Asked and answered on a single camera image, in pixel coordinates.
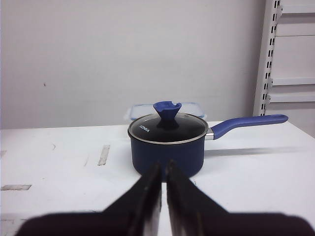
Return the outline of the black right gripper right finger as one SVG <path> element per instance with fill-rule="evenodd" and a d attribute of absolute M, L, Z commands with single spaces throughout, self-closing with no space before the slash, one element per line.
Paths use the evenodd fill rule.
<path fill-rule="evenodd" d="M 282 213 L 233 213 L 199 190 L 170 161 L 167 203 L 174 236 L 313 236 L 303 218 Z"/>

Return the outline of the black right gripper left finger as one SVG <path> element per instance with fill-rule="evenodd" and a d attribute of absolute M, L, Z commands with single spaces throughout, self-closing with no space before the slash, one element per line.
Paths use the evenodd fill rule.
<path fill-rule="evenodd" d="M 27 220 L 19 236 L 156 236 L 161 210 L 161 169 L 152 165 L 104 211 L 54 213 Z"/>

